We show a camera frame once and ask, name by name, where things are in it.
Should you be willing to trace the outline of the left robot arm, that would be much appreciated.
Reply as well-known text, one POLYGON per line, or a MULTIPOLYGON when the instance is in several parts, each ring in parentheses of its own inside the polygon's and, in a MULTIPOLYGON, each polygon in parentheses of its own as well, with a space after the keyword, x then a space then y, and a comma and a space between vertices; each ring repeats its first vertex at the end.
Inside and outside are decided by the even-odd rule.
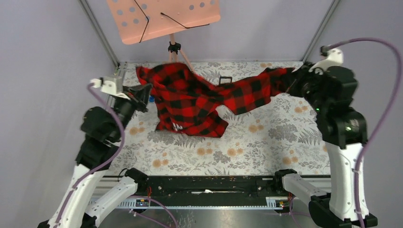
POLYGON ((147 191, 144 179, 123 177, 98 202, 89 205, 96 186, 124 146, 125 127, 131 117, 136 111, 147 112, 152 90, 151 84, 125 86, 124 97, 116 96, 114 105, 108 106, 94 92, 96 87, 95 83, 87 85, 102 107, 95 106, 85 112, 80 127, 85 139, 75 159, 70 184, 54 215, 39 223, 40 228, 97 228, 124 199, 147 191))

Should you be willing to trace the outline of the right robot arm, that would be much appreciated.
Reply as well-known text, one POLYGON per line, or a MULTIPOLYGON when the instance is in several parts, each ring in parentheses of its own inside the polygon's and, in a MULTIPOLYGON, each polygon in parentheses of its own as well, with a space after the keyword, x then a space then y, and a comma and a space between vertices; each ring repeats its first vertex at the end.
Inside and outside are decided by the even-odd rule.
POLYGON ((356 167, 363 163, 360 152, 368 136, 364 116, 351 106, 358 87, 353 71, 342 66, 323 69, 304 64, 296 75, 291 90, 316 112, 317 128, 329 156, 331 191, 320 190, 293 169, 275 173, 273 191, 299 198, 319 227, 377 226, 377 217, 366 205, 363 175, 356 167))

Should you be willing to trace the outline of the red black plaid shirt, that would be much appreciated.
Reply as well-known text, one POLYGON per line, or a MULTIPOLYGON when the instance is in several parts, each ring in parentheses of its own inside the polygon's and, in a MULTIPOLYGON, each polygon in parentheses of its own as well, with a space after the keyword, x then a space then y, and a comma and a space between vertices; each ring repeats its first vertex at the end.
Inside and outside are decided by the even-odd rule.
POLYGON ((142 85, 153 86, 151 96, 159 118, 156 130, 215 138, 222 137, 228 126, 218 115, 218 106, 235 115, 250 112, 285 93, 296 79, 293 68, 266 68, 257 76, 220 85, 208 82, 184 63, 135 70, 142 85))

